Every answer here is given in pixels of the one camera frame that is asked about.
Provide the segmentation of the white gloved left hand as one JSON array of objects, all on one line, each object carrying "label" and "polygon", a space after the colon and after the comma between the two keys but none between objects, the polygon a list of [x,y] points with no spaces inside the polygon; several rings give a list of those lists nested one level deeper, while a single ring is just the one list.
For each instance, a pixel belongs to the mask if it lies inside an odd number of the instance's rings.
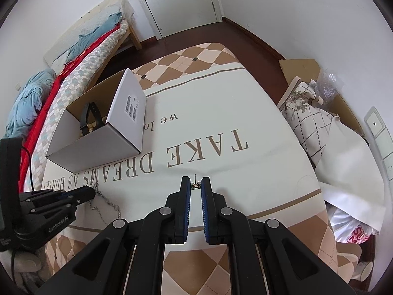
[{"label": "white gloved left hand", "polygon": [[43,248],[36,251],[17,251],[12,267],[16,273],[36,273],[43,268],[44,262]]}]

